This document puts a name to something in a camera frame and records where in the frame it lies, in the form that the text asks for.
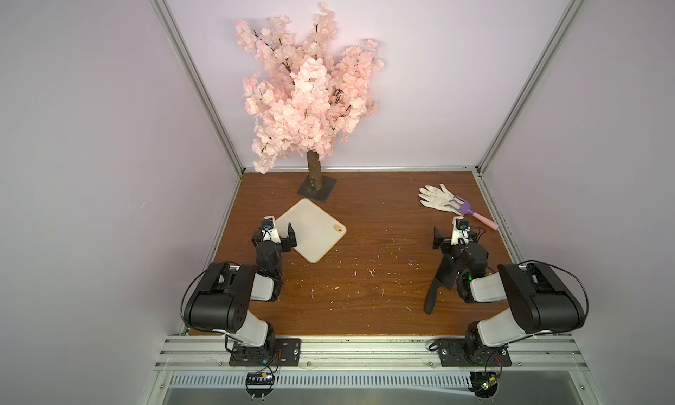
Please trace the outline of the black kitchen knife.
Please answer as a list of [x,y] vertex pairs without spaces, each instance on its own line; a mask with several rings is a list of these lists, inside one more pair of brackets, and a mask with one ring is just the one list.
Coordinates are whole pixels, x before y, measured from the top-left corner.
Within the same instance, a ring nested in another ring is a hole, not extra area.
[[427,315],[430,315],[435,308],[437,296],[441,287],[446,287],[449,290],[453,289],[457,278],[457,269],[455,261],[450,254],[445,254],[439,268],[437,269],[435,277],[432,279],[432,283],[427,292],[425,298],[424,310]]

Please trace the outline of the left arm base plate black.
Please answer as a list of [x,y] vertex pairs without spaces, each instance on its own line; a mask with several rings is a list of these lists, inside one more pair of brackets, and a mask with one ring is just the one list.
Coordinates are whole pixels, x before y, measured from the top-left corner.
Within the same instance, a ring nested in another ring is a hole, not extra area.
[[235,342],[231,347],[230,366],[299,366],[302,340],[281,338],[266,341],[263,346],[243,346]]

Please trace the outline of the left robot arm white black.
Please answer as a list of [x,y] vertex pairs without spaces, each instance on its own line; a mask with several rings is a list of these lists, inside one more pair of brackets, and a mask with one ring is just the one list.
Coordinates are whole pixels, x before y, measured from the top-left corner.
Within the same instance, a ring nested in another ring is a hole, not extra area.
[[250,311],[250,304],[275,302],[281,296],[283,255],[297,246],[291,224],[282,236],[274,217],[262,220],[251,241],[254,264],[212,263],[186,289],[180,317],[189,329],[218,333],[233,341],[242,359],[270,359],[276,349],[274,327]]

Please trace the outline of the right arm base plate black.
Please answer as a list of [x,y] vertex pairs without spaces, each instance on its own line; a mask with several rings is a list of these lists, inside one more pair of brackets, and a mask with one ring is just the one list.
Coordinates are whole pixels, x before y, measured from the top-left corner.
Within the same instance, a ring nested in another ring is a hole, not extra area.
[[506,347],[487,347],[464,338],[438,338],[432,340],[427,349],[437,354],[442,366],[508,367],[513,364]]

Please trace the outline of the white cutting board orange rim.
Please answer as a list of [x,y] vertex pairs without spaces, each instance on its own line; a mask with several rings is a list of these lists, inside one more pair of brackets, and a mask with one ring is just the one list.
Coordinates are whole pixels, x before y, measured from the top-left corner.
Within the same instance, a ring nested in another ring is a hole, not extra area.
[[276,219],[279,235],[295,231],[294,250],[311,264],[318,263],[347,233],[347,227],[309,199],[301,199]]

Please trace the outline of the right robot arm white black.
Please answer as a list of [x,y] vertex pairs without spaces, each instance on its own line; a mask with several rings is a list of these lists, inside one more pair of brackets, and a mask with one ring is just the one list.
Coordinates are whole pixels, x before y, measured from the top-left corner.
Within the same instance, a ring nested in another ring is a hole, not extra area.
[[488,274],[489,252],[464,219],[455,224],[451,236],[443,236],[436,227],[432,247],[443,258],[425,298],[425,313],[434,311],[442,287],[455,288],[467,304],[508,303],[507,310],[469,325],[462,348],[470,359],[501,352],[510,343],[540,333],[566,333],[584,326],[589,297],[577,299],[557,275],[560,267],[527,260],[500,264]]

